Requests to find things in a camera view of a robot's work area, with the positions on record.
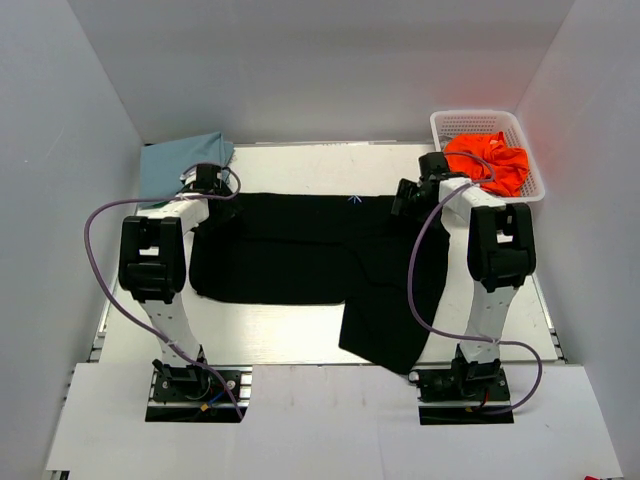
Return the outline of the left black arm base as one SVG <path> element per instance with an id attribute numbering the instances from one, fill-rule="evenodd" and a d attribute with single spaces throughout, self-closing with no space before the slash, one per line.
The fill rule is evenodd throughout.
<path id="1" fill-rule="evenodd" d="M 245 414 L 251 396 L 251 367 L 220 367 L 220 377 L 199 367 L 153 361 L 147 423 L 236 424 L 234 402 Z"/>

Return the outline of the black t-shirt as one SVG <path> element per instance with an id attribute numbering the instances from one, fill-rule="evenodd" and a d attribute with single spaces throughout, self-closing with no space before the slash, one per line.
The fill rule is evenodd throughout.
<path id="1" fill-rule="evenodd" d="M 195 292 L 239 304 L 344 307 L 338 345 L 406 375 L 418 362 L 448 273 L 440 221 L 392 215 L 390 196 L 244 193 L 196 230 Z"/>

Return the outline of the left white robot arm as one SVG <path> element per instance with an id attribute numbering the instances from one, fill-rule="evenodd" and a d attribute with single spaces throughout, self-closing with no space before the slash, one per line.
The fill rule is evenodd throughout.
<path id="1" fill-rule="evenodd" d="M 182 189 L 166 199 L 144 199 L 133 216 L 123 220 L 118 280 L 149 320 L 160 343 L 163 366 L 182 368 L 177 387 L 199 399 L 211 387 L 211 374 L 184 307 L 187 283 L 184 239 L 209 220 L 237 211 L 240 180 L 228 167 L 200 163 L 181 175 Z"/>

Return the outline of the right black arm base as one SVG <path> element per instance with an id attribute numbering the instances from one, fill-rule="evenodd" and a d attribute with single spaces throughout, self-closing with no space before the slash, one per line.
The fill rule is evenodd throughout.
<path id="1" fill-rule="evenodd" d="M 422 426 L 512 424 L 511 398 L 501 362 L 455 358 L 447 369 L 414 369 Z"/>

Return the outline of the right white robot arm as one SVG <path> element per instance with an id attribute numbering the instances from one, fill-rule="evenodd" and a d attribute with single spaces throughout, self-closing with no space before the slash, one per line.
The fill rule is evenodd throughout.
<path id="1" fill-rule="evenodd" d="M 464 153 L 488 170 L 488 176 L 473 180 L 453 172 L 444 152 L 419 158 L 417 182 L 400 181 L 392 214 L 420 220 L 422 228 L 414 243 L 407 274 L 409 308 L 427 331 L 458 341 L 456 357 L 463 364 L 451 374 L 453 390 L 472 399 L 484 391 L 488 377 L 483 368 L 499 366 L 501 338 L 507 313 L 519 288 L 536 267 L 536 252 L 530 207 L 508 203 L 486 192 L 495 171 L 482 158 Z M 467 267 L 474 281 L 472 305 L 465 333 L 437 330 L 424 321 L 416 308 L 414 273 L 420 244 L 432 223 L 448 208 L 468 224 Z"/>

